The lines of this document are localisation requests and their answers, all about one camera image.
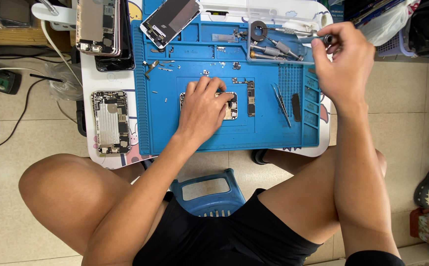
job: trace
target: blue silicone repair mat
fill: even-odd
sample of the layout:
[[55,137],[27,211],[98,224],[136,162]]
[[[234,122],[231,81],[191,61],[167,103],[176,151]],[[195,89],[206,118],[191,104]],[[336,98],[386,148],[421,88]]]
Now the blue silicone repair mat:
[[[145,18],[162,2],[150,3],[150,7],[145,5],[148,10],[144,11]],[[248,63],[247,41],[212,42],[213,33],[232,34],[234,29],[247,31],[247,23],[200,21],[198,16],[164,52],[154,52],[157,48],[140,31],[140,23],[140,20],[132,21],[141,155],[157,155],[165,148],[178,127],[180,94],[185,92],[188,82],[203,76],[204,70],[209,72],[209,77],[221,78],[227,91],[237,93],[238,117],[224,120],[221,128],[198,151],[318,146],[320,90],[314,65]],[[274,31],[270,31],[269,36],[283,38]],[[225,49],[218,51],[218,46]],[[299,46],[297,50],[311,57],[309,48]],[[157,67],[172,71],[156,67],[149,73],[148,80],[144,76],[148,68],[143,61],[151,64],[155,60],[165,65]],[[240,70],[233,69],[234,62],[241,64]],[[254,82],[255,116],[248,116],[247,84],[233,84],[233,78]],[[273,83],[280,88],[291,128],[280,110],[271,87]],[[293,116],[291,98],[295,93],[300,96],[301,122],[295,122]]]

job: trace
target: hand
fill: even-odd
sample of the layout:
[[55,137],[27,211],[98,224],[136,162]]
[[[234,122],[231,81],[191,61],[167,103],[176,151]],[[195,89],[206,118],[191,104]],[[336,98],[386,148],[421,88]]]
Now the hand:
[[226,90],[226,84],[219,78],[201,77],[198,82],[188,83],[175,135],[190,141],[197,149],[221,126],[225,104],[234,97],[232,93],[215,97],[218,88]]
[[[339,37],[327,50],[319,39],[312,41],[319,87],[334,102],[338,113],[347,113],[358,106],[367,108],[365,85],[374,65],[375,47],[350,22],[328,25],[318,31],[319,36],[327,33]],[[340,46],[342,49],[330,62],[327,54]]]

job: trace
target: white desk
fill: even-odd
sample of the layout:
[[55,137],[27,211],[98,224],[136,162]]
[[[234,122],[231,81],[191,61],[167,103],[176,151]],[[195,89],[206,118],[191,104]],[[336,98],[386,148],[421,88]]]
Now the white desk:
[[[200,3],[226,3],[226,6],[241,7],[236,8],[235,12],[230,11],[230,14],[235,16],[226,17],[225,21],[242,22],[248,16],[246,1],[245,0],[201,0]],[[307,5],[311,6],[312,1],[308,1]],[[300,14],[302,17],[314,16],[327,16],[328,24],[332,23],[332,18],[328,10],[319,3],[315,11],[308,10],[307,8],[299,7],[277,7],[278,10],[285,10],[285,15]],[[129,12],[131,19],[142,19],[142,0],[131,0],[129,2]],[[211,16],[201,14],[201,20],[211,21],[219,19],[219,16]],[[93,56],[81,54],[82,60],[82,81],[83,81],[83,97],[85,103],[85,118],[86,118],[86,135],[88,142],[88,153],[90,158],[99,163],[101,166],[108,169],[117,169],[136,163],[141,160],[146,160],[151,156],[141,156],[139,154],[139,140],[137,134],[137,112],[135,102],[135,85],[134,85],[134,72],[133,71],[119,71],[119,72],[99,72],[95,67],[95,60]],[[126,154],[100,154],[96,145],[96,129],[94,122],[94,115],[92,110],[91,94],[97,90],[124,90],[128,94],[128,108],[129,108],[129,129],[131,131],[131,150]],[[321,96],[321,119],[319,126],[319,145],[318,147],[308,148],[295,148],[288,147],[280,150],[287,152],[294,152],[297,154],[306,155],[309,157],[316,157],[324,153],[330,144],[330,121],[331,121],[331,100]]]

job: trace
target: black shorts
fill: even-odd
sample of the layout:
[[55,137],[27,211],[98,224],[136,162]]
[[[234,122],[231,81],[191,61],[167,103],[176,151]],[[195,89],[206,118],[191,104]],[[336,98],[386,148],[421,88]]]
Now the black shorts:
[[320,245],[301,237],[253,196],[229,217],[188,213],[172,192],[152,237],[133,265],[201,265],[210,257],[232,251],[267,265],[303,265]]

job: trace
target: blue plastic stool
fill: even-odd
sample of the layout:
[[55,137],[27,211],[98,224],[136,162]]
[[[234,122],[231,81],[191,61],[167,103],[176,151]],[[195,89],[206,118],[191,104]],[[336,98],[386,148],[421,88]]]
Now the blue plastic stool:
[[[184,186],[218,178],[224,178],[224,180],[226,180],[229,191],[206,195],[191,200],[183,200],[182,188]],[[170,185],[170,191],[173,192],[176,200],[187,212],[201,217],[229,216],[246,203],[238,183],[234,178],[234,170],[231,168],[226,169],[223,174],[193,178],[181,183],[179,183],[178,180],[174,180]]]

